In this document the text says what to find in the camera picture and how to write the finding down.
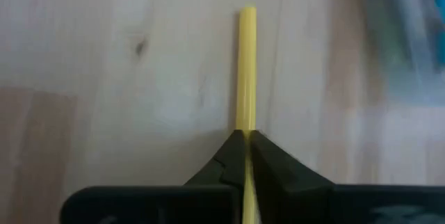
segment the yellow straw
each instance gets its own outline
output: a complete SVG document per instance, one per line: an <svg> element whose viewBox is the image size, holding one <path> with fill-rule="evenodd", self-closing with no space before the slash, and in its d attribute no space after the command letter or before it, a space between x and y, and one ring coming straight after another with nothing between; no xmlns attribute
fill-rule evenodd
<svg viewBox="0 0 445 224"><path fill-rule="evenodd" d="M245 7L239 19L238 91L236 98L236 128L245 139L255 130L257 93L257 9ZM256 220L257 201L254 194L250 144L246 143L243 224Z"/></svg>

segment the blurry object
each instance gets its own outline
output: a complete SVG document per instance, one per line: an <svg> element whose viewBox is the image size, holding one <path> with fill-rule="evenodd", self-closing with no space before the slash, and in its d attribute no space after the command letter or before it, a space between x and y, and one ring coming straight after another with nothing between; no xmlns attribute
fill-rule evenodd
<svg viewBox="0 0 445 224"><path fill-rule="evenodd" d="M445 63L442 8L435 0L366 0L369 31L390 100L445 103L445 82L438 72Z"/></svg>
<svg viewBox="0 0 445 224"><path fill-rule="evenodd" d="M435 0L435 5L437 6L437 14L441 22L445 18L445 0ZM437 63L440 68L445 66L445 31L440 28L437 32Z"/></svg>

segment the teal object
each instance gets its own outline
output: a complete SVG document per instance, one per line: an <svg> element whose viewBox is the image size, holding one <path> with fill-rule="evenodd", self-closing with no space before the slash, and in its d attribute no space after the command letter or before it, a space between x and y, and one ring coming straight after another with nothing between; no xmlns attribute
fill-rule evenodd
<svg viewBox="0 0 445 224"><path fill-rule="evenodd" d="M369 28L385 65L407 67L409 63L403 25L394 0L366 0Z"/></svg>
<svg viewBox="0 0 445 224"><path fill-rule="evenodd" d="M439 8L440 17L445 19L445 0L435 0ZM440 67L445 66L445 31L441 30L437 34L437 62Z"/></svg>

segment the wooden table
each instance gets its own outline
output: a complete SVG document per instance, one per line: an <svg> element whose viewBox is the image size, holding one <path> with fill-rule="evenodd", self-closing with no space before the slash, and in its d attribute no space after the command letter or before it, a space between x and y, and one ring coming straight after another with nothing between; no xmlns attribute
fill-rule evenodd
<svg viewBox="0 0 445 224"><path fill-rule="evenodd" d="M387 100L359 0L0 0L0 223L197 172L234 128L248 4L260 130L335 182L445 183L445 109Z"/></svg>

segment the wood grain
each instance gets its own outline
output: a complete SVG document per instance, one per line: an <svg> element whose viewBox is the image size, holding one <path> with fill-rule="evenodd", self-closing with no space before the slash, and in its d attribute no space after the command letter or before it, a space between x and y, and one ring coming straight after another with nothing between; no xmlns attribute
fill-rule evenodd
<svg viewBox="0 0 445 224"><path fill-rule="evenodd" d="M31 105L29 89L0 88L0 222L7 223L8 205L19 165L25 119Z"/></svg>
<svg viewBox="0 0 445 224"><path fill-rule="evenodd" d="M22 137L17 136L14 140L19 148L13 166L14 175L9 176L13 178L10 196L2 196L2 199L9 199L5 223L35 223L35 220L57 223L74 100L45 92L31 95L27 89L2 89L1 92L3 102L8 102L11 97L18 102L9 101L14 110L9 111L11 118L5 120L5 125L17 125L18 118L24 125Z"/></svg>
<svg viewBox="0 0 445 224"><path fill-rule="evenodd" d="M251 3L260 130L335 182L445 183L445 108L387 98L361 0L0 0L0 222L198 171L234 127Z"/></svg>

